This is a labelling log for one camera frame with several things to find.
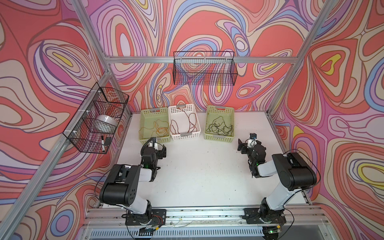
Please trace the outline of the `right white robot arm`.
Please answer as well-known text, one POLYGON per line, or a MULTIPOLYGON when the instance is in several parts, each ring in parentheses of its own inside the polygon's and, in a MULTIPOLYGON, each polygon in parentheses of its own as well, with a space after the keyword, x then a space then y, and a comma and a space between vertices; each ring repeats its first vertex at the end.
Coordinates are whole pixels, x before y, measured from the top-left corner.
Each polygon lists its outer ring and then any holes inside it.
POLYGON ((245 142, 238 140, 238 151, 248 157, 250 172, 255 178, 268 178, 274 175, 280 182, 274 191, 262 200, 261 210, 280 212, 285 204, 300 191, 314 187, 317 174, 298 153, 273 154, 271 161, 266 161, 266 147, 255 139, 245 142))

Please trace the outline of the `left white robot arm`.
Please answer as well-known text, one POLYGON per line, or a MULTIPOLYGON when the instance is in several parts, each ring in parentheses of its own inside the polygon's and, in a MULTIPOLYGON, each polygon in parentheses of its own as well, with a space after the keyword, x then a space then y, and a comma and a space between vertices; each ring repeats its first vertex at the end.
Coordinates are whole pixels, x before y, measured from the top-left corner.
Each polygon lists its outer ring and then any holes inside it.
POLYGON ((147 214, 151 203, 138 195, 139 183, 153 182, 161 168, 158 161, 166 156, 164 145, 149 143, 141 149, 139 165, 114 165, 100 190, 100 202, 125 208, 135 215, 147 214))

